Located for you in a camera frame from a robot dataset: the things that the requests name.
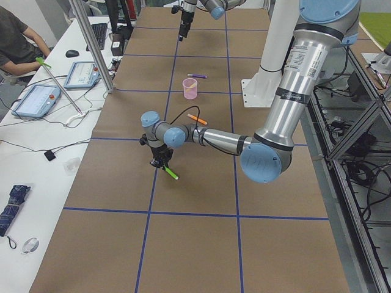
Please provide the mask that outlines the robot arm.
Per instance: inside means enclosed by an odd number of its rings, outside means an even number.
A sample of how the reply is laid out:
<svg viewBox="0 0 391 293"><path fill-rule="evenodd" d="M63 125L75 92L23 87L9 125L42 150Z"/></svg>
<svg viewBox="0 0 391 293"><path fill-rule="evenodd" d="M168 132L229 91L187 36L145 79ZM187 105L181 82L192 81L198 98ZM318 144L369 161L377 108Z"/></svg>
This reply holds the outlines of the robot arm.
<svg viewBox="0 0 391 293"><path fill-rule="evenodd" d="M258 72L242 81L245 107L267 108L265 124L253 136L198 124L175 125L155 111L141 116L141 145L152 166L168 170L175 148L185 142L239 156L245 175L274 181L291 164L293 133L310 100L329 51L357 39L360 1L264 1L270 25Z"/></svg>
<svg viewBox="0 0 391 293"><path fill-rule="evenodd" d="M235 8L236 6L242 5L246 0L201 0L200 3L206 8L207 12L210 13L212 18L218 20L225 11ZM194 1L183 1L180 5L175 5L171 8L171 13L176 14L181 12L180 29L178 33L178 40L183 41L188 36L188 32L191 29L191 24L194 19L195 10L197 8L197 0Z"/></svg>

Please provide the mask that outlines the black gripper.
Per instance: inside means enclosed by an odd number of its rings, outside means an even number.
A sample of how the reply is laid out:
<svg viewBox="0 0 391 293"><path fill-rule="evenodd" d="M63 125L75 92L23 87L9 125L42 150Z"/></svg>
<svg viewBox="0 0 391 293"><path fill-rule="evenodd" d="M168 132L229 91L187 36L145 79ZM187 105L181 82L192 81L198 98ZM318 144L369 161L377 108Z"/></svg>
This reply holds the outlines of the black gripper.
<svg viewBox="0 0 391 293"><path fill-rule="evenodd" d="M179 41L182 42L191 28L192 12L182 11Z"/></svg>
<svg viewBox="0 0 391 293"><path fill-rule="evenodd" d="M153 160L150 162L150 164L155 168L163 168L164 170L168 170L168 162L171 160L174 150L167 145L162 145L157 148L151 148L151 151L153 154Z"/></svg>

